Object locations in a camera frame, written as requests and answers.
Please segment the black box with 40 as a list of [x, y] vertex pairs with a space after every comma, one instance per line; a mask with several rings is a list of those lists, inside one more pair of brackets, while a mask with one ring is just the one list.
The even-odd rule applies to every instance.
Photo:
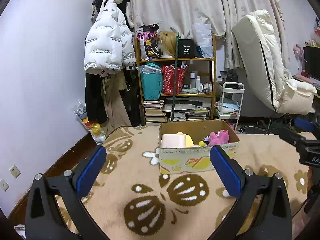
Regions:
[[178, 58], [194, 58], [195, 44], [190, 39], [180, 39], [178, 41]]

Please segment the white rolling cart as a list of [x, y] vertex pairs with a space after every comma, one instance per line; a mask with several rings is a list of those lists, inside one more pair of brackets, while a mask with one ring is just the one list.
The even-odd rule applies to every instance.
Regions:
[[232, 127], [236, 131], [242, 110], [245, 85], [240, 82], [217, 82], [217, 90], [221, 93], [215, 103], [217, 116], [221, 120], [232, 121]]

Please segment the wooden shelf unit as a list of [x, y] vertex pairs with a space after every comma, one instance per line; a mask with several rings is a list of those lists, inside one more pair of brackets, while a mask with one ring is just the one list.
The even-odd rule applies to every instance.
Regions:
[[[173, 97], [173, 104], [175, 104], [176, 98], [181, 97], [200, 97], [200, 98], [211, 98], [210, 103], [210, 110], [208, 112], [208, 116], [210, 120], [213, 120], [214, 118], [214, 102], [216, 99], [216, 80], [217, 80], [217, 67], [216, 67], [216, 35], [212, 35], [212, 43], [213, 43], [213, 58], [159, 58], [159, 59], [153, 59], [151, 61], [142, 60], [141, 59], [141, 53], [140, 53], [140, 45], [139, 45], [139, 39], [135, 39], [135, 53], [136, 53], [136, 63], [137, 66], [140, 67], [142, 63], [148, 63], [148, 62], [167, 62], [167, 61], [175, 61], [175, 70], [174, 70], [174, 77], [172, 78], [173, 83], [173, 92], [172, 94], [161, 94], [161, 98], [163, 97]], [[212, 91], [210, 93], [197, 93], [197, 94], [185, 94], [181, 93], [181, 89], [178, 89], [178, 85], [180, 84], [180, 80], [182, 80], [182, 76], [177, 73], [177, 62], [178, 61], [207, 61], [209, 62], [209, 72], [207, 73], [199, 73], [200, 77], [202, 76], [208, 76], [210, 84], [212, 85]]]

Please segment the plastic bag with toys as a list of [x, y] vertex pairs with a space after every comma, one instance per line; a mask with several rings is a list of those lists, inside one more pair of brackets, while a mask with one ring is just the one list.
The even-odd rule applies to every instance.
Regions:
[[78, 121], [91, 134], [97, 145], [102, 145], [106, 140], [106, 134], [99, 123], [89, 121], [85, 102], [79, 101], [79, 104], [74, 109]]

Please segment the wall socket upper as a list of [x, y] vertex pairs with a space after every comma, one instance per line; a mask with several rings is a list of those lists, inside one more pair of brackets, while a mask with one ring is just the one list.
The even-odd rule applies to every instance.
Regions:
[[16, 165], [13, 165], [11, 168], [9, 168], [9, 172], [11, 175], [16, 179], [21, 174], [20, 170], [16, 167]]

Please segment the green pole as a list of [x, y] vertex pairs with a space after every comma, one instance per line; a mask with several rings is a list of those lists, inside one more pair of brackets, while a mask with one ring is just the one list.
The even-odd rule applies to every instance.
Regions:
[[178, 41], [179, 41], [178, 31], [176, 34], [176, 51], [175, 51], [175, 65], [174, 65], [174, 86], [172, 94], [172, 108], [171, 108], [171, 122], [174, 122], [174, 113], [175, 113], [175, 101], [176, 101], [176, 89], [177, 89], [177, 64], [178, 64]]

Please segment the open cardboard box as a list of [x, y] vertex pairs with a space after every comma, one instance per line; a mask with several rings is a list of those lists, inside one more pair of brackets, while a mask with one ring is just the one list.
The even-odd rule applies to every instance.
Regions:
[[234, 130], [223, 120], [203, 120], [169, 122], [161, 124], [159, 129], [159, 170], [162, 174], [180, 174], [209, 171], [213, 169], [210, 161], [212, 146], [190, 148], [161, 148], [161, 138], [164, 134], [177, 134], [182, 132], [189, 135], [194, 144], [198, 144], [210, 133], [217, 133], [227, 129], [229, 142], [219, 145], [230, 158], [234, 158], [240, 139]]

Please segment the wall socket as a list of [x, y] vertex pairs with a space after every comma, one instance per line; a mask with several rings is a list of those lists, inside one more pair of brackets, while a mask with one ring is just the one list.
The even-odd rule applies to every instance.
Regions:
[[13, 165], [11, 168], [9, 168], [9, 172], [11, 175], [16, 179], [21, 174], [20, 170], [16, 167], [16, 165]]
[[0, 180], [0, 188], [5, 192], [8, 190], [9, 185], [7, 184], [7, 182], [4, 179]]

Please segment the pink swirl roll plush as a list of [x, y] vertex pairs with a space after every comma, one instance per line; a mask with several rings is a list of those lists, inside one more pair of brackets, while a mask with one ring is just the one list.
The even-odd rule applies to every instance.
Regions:
[[161, 138], [161, 148], [185, 148], [185, 134], [164, 134]]

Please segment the stack of books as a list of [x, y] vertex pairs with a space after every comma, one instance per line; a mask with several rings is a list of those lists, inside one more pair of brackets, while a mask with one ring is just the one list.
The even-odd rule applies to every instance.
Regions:
[[161, 123], [166, 123], [168, 121], [168, 117], [166, 116], [166, 113], [163, 111], [163, 107], [164, 100], [143, 102], [144, 118], [146, 125], [160, 125]]

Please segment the beige hanging coat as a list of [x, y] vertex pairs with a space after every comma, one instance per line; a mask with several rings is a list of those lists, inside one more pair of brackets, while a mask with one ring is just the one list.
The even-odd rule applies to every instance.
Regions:
[[118, 89], [118, 78], [111, 74], [103, 78], [101, 96], [107, 114], [107, 121], [102, 124], [106, 135], [119, 127], [130, 127], [131, 122]]

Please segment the purple haired doll plush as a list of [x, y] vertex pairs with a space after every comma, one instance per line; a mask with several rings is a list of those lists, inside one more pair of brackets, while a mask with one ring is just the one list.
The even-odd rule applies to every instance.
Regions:
[[204, 139], [202, 140], [206, 145], [209, 145], [209, 143], [210, 143], [210, 136], [208, 135], [208, 136], [206, 136], [206, 137], [204, 137]]

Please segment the wall socket lower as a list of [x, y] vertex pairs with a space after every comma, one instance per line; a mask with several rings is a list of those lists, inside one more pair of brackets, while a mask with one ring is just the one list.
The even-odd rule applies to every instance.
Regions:
[[4, 179], [0, 180], [0, 188], [5, 192], [8, 190], [9, 185], [7, 184], [7, 182]]

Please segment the white puffer jacket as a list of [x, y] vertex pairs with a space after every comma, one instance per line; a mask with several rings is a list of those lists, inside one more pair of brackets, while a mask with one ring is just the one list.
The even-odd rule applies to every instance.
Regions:
[[136, 64], [133, 33], [125, 14], [118, 7], [129, 0], [103, 0], [85, 44], [84, 70], [87, 74], [106, 76]]

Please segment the white folded mattress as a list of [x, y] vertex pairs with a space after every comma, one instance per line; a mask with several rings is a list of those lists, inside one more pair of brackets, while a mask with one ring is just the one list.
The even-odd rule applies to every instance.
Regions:
[[255, 96], [280, 114], [315, 113], [316, 88], [293, 79], [282, 62], [271, 17], [266, 9], [250, 12], [233, 28], [247, 82]]

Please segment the floral curtain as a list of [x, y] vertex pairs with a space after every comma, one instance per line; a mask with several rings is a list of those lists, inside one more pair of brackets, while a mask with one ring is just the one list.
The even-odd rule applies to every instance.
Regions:
[[191, 26], [205, 23], [212, 34], [225, 40], [225, 68], [240, 68], [242, 63], [232, 28], [245, 15], [266, 9], [281, 48], [284, 66], [290, 62], [283, 14], [279, 0], [130, 0], [127, 16], [134, 28], [157, 23], [161, 31], [178, 31], [183, 38], [192, 37]]

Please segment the red patterned bag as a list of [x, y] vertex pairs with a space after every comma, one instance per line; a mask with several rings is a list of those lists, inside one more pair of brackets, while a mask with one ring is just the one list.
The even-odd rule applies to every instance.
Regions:
[[186, 70], [184, 68], [177, 68], [175, 76], [174, 66], [163, 66], [163, 93], [165, 95], [173, 95], [175, 89], [176, 94], [179, 94], [183, 87], [185, 73]]

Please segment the pink plush toy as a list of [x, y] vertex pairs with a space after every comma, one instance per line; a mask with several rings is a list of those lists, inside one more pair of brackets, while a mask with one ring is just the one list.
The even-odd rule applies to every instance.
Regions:
[[229, 133], [227, 129], [220, 130], [217, 133], [212, 132], [209, 135], [210, 146], [215, 146], [215, 145], [222, 145], [222, 144], [227, 144], [229, 142]]

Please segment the teal bag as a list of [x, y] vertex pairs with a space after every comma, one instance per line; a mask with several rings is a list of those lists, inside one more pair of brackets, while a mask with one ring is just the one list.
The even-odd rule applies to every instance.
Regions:
[[159, 65], [148, 62], [138, 68], [145, 100], [157, 100], [163, 91], [163, 74]]

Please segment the beige brown patterned blanket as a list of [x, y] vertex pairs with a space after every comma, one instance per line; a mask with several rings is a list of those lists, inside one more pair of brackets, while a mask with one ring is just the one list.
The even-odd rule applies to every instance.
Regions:
[[[120, 128], [104, 143], [106, 162], [87, 211], [110, 239], [207, 239], [234, 204], [214, 170], [161, 174], [156, 126]], [[255, 174], [282, 174], [291, 210], [307, 197], [307, 167], [277, 135], [239, 135], [235, 159]]]

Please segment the yellow dog plush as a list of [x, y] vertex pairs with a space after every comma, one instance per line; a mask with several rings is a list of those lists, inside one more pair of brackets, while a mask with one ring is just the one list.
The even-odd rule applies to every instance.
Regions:
[[202, 147], [202, 146], [206, 146], [207, 144], [204, 142], [204, 141], [200, 141], [198, 144], [194, 144], [192, 138], [187, 135], [187, 134], [184, 134], [182, 132], [178, 132], [177, 133], [178, 135], [183, 135], [185, 136], [185, 147], [186, 148], [190, 148], [190, 147]]

